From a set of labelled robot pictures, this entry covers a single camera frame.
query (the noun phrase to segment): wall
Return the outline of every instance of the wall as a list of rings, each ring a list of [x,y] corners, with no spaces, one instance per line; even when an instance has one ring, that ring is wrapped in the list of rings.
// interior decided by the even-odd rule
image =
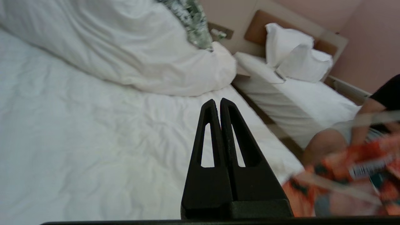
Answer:
[[[275,0],[319,25],[340,31],[362,0]]]
[[[400,1],[362,2],[340,34],[349,39],[330,75],[370,93],[400,73]]]
[[[210,22],[234,31],[231,40],[222,44],[232,53],[237,51],[262,56],[265,49],[243,39],[256,10],[278,15],[298,27],[312,27],[313,36],[325,28],[338,31],[362,0],[199,0]]]

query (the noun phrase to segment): black sleeve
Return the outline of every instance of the black sleeve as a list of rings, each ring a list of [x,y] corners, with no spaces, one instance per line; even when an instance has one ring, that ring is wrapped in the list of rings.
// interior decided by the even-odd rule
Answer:
[[[386,82],[386,84],[379,88],[370,98],[390,110],[396,108],[393,104],[396,104],[394,99],[398,96],[400,96],[400,74]]]

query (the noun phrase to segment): wooden headboard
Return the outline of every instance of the wooden headboard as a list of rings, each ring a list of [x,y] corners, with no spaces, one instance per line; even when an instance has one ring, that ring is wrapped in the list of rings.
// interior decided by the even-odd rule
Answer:
[[[246,34],[244,35],[244,39],[254,42],[258,45],[265,46],[266,40],[267,40],[267,31],[265,29],[265,25],[269,23],[277,23],[283,28],[290,28],[290,29],[296,29],[299,30],[303,33],[306,33],[310,35],[308,32],[299,29],[298,27],[295,27],[294,25],[279,19],[275,16],[272,16],[262,10],[258,10],[254,17],[253,20],[251,21]],[[314,49],[317,49],[319,51],[326,52],[332,56],[334,56],[338,50],[338,47],[335,45],[324,41],[320,40],[318,37],[313,36],[315,41],[314,41]]]

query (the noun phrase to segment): barcode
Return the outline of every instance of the barcode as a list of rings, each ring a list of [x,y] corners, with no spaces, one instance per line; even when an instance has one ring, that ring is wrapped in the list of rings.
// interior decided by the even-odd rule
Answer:
[[[350,176],[353,179],[360,179],[369,177],[376,172],[385,168],[385,166],[393,160],[392,156],[388,156],[382,159],[368,161],[366,163],[357,164],[349,169]]]

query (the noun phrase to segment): wrinkled sheet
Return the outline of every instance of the wrinkled sheet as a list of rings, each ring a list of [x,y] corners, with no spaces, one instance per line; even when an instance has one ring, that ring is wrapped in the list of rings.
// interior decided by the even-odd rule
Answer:
[[[200,108],[222,97],[237,104],[281,183],[302,170],[231,86],[144,93],[0,30],[0,224],[179,219]]]
[[[316,133],[352,120],[360,109],[322,82],[283,81],[263,58],[245,53],[236,53],[235,58],[251,77],[238,76],[234,85],[303,149]]]

